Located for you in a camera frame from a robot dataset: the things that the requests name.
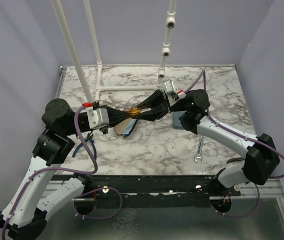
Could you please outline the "black cylinder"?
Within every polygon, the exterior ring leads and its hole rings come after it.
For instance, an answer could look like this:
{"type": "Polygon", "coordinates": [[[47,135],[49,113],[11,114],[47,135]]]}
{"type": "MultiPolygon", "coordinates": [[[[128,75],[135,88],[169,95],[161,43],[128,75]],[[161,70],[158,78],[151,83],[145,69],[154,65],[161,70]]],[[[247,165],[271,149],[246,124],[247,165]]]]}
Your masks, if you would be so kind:
{"type": "Polygon", "coordinates": [[[128,118],[116,125],[113,129],[117,135],[121,135],[126,138],[131,135],[137,123],[137,119],[128,118]]]}

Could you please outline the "orange sunglasses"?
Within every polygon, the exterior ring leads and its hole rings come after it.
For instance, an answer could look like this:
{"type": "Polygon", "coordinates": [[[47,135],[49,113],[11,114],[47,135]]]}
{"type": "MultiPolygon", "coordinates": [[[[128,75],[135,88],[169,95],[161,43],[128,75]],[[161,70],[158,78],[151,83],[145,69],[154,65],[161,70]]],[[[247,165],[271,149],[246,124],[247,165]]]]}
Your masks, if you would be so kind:
{"type": "Polygon", "coordinates": [[[133,107],[131,108],[128,113],[130,116],[136,116],[136,115],[139,115],[140,113],[142,112],[142,109],[141,108],[138,108],[138,107],[133,107]]]}

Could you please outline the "blue-grey glasses case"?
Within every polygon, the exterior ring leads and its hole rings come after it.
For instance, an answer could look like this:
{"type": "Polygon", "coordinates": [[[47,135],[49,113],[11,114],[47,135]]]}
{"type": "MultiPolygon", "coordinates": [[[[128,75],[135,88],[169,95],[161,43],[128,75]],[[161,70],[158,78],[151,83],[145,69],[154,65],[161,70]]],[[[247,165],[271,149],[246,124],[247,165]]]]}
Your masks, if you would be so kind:
{"type": "Polygon", "coordinates": [[[185,111],[177,111],[173,113],[173,128],[176,130],[183,130],[181,125],[180,117],[185,113],[185,111]]]}

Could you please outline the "blue cloth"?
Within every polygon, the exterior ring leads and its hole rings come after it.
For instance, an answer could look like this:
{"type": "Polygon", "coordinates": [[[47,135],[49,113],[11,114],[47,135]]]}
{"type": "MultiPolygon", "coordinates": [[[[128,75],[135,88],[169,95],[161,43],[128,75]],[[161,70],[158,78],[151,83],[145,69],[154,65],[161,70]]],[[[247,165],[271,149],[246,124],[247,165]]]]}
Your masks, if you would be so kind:
{"type": "Polygon", "coordinates": [[[132,131],[134,130],[137,122],[138,122],[137,119],[131,119],[130,122],[128,123],[128,125],[126,126],[125,130],[123,131],[122,135],[124,137],[129,136],[132,133],[132,131]]]}

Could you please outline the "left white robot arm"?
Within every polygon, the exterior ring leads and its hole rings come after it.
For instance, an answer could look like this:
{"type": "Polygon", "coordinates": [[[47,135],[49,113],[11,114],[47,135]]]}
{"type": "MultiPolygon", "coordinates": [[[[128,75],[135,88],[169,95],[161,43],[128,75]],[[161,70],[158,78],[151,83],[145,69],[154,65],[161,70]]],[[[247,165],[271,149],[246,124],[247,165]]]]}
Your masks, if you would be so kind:
{"type": "Polygon", "coordinates": [[[66,100],[51,100],[42,116],[45,130],[37,139],[25,177],[12,200],[0,211],[1,238],[34,240],[44,230],[50,217],[68,201],[77,196],[89,196],[92,193],[92,184],[78,177],[97,173],[98,164],[82,133],[108,129],[129,117],[128,112],[100,105],[97,101],[84,103],[77,111],[73,111],[66,100]],[[79,137],[91,158],[93,170],[62,167],[75,145],[69,138],[70,135],[79,137]],[[57,171],[74,173],[75,176],[65,186],[42,200],[47,184],[57,171]]]}

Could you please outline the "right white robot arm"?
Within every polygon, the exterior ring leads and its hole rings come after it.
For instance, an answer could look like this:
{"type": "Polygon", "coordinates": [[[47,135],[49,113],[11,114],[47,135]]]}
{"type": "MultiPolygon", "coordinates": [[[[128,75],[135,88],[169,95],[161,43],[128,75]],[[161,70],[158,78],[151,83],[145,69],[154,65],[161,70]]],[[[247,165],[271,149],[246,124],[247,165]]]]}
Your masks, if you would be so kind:
{"type": "Polygon", "coordinates": [[[181,90],[173,101],[163,90],[156,90],[137,105],[143,112],[135,118],[155,121],[167,113],[183,111],[179,120],[184,130],[211,138],[239,154],[243,163],[226,167],[215,175],[211,183],[214,194],[222,196],[241,183],[264,185],[280,163],[273,139],[265,133],[261,136],[247,134],[217,122],[209,116],[209,106],[208,94],[203,89],[188,93],[181,90]]]}

